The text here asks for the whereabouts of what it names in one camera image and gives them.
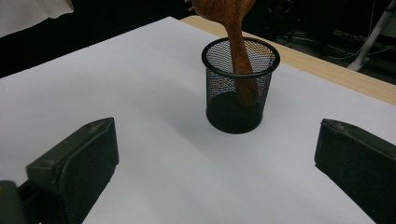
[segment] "table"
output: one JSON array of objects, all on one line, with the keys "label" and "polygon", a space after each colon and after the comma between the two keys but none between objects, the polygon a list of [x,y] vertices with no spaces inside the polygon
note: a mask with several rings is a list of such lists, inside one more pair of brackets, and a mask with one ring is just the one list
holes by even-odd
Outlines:
[{"label": "table", "polygon": [[339,119],[396,144],[395,105],[295,68],[306,57],[280,49],[262,124],[222,133],[205,117],[201,62],[217,38],[167,18],[0,79],[0,179],[20,185],[31,161],[113,117],[120,164],[85,224],[373,223],[315,167],[318,130]]}]

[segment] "black mesh pencil cup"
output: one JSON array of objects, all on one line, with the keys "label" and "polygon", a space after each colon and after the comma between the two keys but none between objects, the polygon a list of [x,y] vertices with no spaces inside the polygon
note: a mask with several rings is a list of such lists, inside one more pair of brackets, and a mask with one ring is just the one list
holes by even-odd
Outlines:
[{"label": "black mesh pencil cup", "polygon": [[[262,112],[270,87],[271,76],[280,62],[279,53],[271,45],[245,37],[247,55],[253,73],[233,73],[228,38],[207,45],[202,53],[206,66],[206,116],[217,129],[226,133],[247,133],[262,122]],[[256,97],[252,104],[241,104],[238,85],[254,85]]]}]

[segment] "metal stand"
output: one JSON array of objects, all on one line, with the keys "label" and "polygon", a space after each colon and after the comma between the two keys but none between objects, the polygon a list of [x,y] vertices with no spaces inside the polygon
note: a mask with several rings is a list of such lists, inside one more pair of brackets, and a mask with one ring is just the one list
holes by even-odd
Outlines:
[{"label": "metal stand", "polygon": [[392,0],[388,7],[385,9],[374,30],[371,32],[370,36],[361,48],[361,52],[359,53],[358,58],[356,58],[356,60],[347,67],[348,69],[353,71],[359,71],[367,62],[370,61],[370,59],[367,57],[367,54],[369,53],[379,34],[381,34],[382,30],[387,26],[393,13],[395,12],[395,9],[396,0]]}]

